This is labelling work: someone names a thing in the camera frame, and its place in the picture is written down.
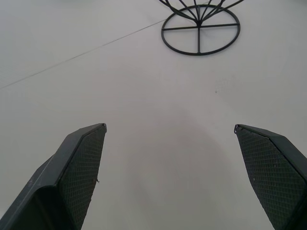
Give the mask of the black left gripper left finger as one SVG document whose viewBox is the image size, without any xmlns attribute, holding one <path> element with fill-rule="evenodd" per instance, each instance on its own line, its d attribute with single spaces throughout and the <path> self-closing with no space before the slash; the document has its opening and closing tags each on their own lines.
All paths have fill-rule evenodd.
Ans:
<svg viewBox="0 0 307 230">
<path fill-rule="evenodd" d="M 66 136 L 0 219 L 2 230 L 80 230 L 98 183 L 106 124 Z"/>
</svg>

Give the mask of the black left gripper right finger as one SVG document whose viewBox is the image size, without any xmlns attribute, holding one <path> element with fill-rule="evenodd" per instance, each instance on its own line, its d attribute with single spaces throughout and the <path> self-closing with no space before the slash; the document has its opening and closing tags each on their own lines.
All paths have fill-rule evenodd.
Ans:
<svg viewBox="0 0 307 230">
<path fill-rule="evenodd" d="M 307 159 L 285 137 L 266 129 L 234 128 L 250 184 L 276 230 L 307 228 Z"/>
</svg>

